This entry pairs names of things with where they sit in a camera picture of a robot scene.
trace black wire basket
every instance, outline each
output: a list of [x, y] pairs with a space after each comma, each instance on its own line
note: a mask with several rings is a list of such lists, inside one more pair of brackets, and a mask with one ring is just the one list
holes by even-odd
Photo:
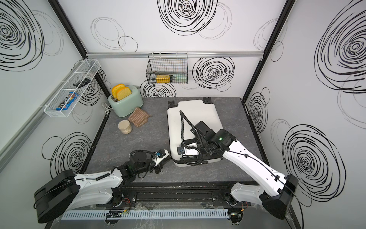
[[146, 68], [146, 78], [149, 83], [188, 83], [187, 53], [150, 53], [148, 57], [149, 62]]

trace swirl pattern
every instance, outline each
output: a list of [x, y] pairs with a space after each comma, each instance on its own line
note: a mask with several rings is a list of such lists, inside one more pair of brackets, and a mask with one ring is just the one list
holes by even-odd
[[230, 8], [217, 3], [215, 16], [208, 26], [198, 31], [198, 34], [208, 40], [215, 40], [222, 37], [231, 27], [232, 15]]
[[124, 52], [136, 52], [138, 44], [135, 39], [126, 36], [120, 23], [113, 18], [96, 18], [91, 22], [90, 32], [95, 41], [104, 48]]
[[213, 19], [217, 0], [157, 0], [164, 25], [179, 35], [192, 35]]
[[147, 80], [142, 82], [140, 93], [145, 98], [177, 97], [177, 91], [172, 84], [148, 83]]
[[332, 20], [314, 55], [316, 76], [327, 87], [366, 93], [366, 1], [353, 0]]
[[80, 132], [72, 133], [65, 138], [50, 137], [42, 145], [42, 157], [50, 160], [51, 178], [68, 169], [78, 173], [91, 145], [88, 136]]
[[[267, 46], [268, 40], [272, 34], [272, 31], [277, 23], [277, 20], [278, 18], [269, 20], [258, 29], [257, 33], [253, 38], [253, 45], [256, 47], [256, 49], [264, 51], [264, 49]], [[270, 59], [273, 62], [278, 61], [282, 57], [284, 49], [282, 40], [285, 38], [287, 27], [288, 27], [288, 21], [285, 21], [282, 30], [278, 35], [275, 44], [272, 47]]]
[[192, 72], [196, 84], [203, 88], [228, 90], [234, 77], [235, 64], [231, 58], [200, 58]]
[[44, 51], [42, 29], [23, 1], [0, 0], [0, 69], [26, 71]]
[[285, 139], [285, 135], [291, 129], [290, 124], [283, 119], [276, 119], [271, 125], [271, 139], [275, 148], [282, 152], [285, 147], [283, 147], [283, 139]]
[[[267, 100], [263, 96], [264, 91], [268, 91], [268, 98]], [[267, 121], [268, 121], [268, 111], [267, 111], [267, 104], [270, 99], [270, 93], [268, 88], [263, 88], [262, 92], [254, 93], [248, 103], [248, 110], [249, 114], [253, 120], [255, 129], [257, 133], [260, 134], [266, 128]]]
[[[84, 88], [77, 88], [76, 92], [81, 95]], [[94, 106], [97, 104], [97, 102], [100, 100], [100, 97], [102, 96], [101, 88], [96, 81], [96, 79], [93, 79], [88, 87], [86, 88], [84, 94], [80, 97], [79, 103], [84, 104], [85, 106]]]
[[340, 195], [346, 182], [346, 168], [334, 144], [310, 125], [292, 127], [283, 141], [283, 161], [299, 179], [302, 192], [318, 202]]
[[85, 106], [82, 103], [77, 103], [73, 108], [71, 115], [77, 124], [85, 124], [93, 116], [93, 106]]
[[32, 10], [32, 14], [37, 18], [44, 32], [45, 44], [43, 54], [48, 56], [61, 54], [64, 48], [64, 36], [58, 23], [44, 12]]

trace wire basket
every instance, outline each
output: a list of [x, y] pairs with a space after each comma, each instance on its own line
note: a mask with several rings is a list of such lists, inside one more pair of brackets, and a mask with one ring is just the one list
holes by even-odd
[[148, 83], [187, 84], [187, 53], [150, 53], [146, 68]]
[[[98, 60], [83, 60], [82, 64], [75, 70], [73, 69], [73, 74], [65, 81], [62, 88], [57, 92], [57, 94], [52, 98], [52, 100], [44, 108], [44, 112], [50, 117], [68, 117], [71, 111], [74, 109], [75, 105], [78, 103], [81, 96], [84, 94], [88, 88], [94, 76], [100, 69], [100, 64]], [[89, 80], [89, 83], [82, 86], [82, 81], [85, 79]], [[70, 106], [66, 109], [63, 106], [60, 110], [57, 110], [62, 103], [65, 102], [66, 96], [72, 93], [72, 95], [77, 94], [76, 100], [73, 101]]]

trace oven mitt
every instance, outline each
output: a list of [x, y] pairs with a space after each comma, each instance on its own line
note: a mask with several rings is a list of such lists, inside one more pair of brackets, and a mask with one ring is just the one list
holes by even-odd
[[136, 127], [140, 127], [147, 123], [147, 118], [151, 117], [146, 111], [143, 111], [139, 107], [136, 107], [135, 111], [129, 116], [128, 120], [132, 122]]

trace white cable tray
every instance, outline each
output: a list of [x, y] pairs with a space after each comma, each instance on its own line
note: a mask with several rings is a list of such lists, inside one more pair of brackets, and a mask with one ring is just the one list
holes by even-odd
[[[71, 111], [74, 109], [75, 105], [80, 100], [81, 96], [84, 94], [88, 86], [94, 79], [95, 74], [100, 69], [100, 64], [98, 60], [83, 60], [82, 64], [76, 69], [76, 71], [65, 81], [62, 88], [57, 92], [57, 94], [52, 98], [52, 100], [44, 108], [44, 112], [53, 117], [63, 117], [66, 118], [70, 115]], [[83, 87], [76, 87], [74, 84], [82, 82], [85, 78], [91, 80], [87, 85]], [[63, 102], [69, 93], [72, 92], [78, 95], [76, 100], [70, 104], [67, 110], [63, 107], [61, 110], [56, 110], [56, 108]]]
[[61, 220], [90, 219], [227, 219], [227, 209], [151, 209], [130, 210], [120, 217], [108, 217], [108, 210], [70, 210], [65, 212]]

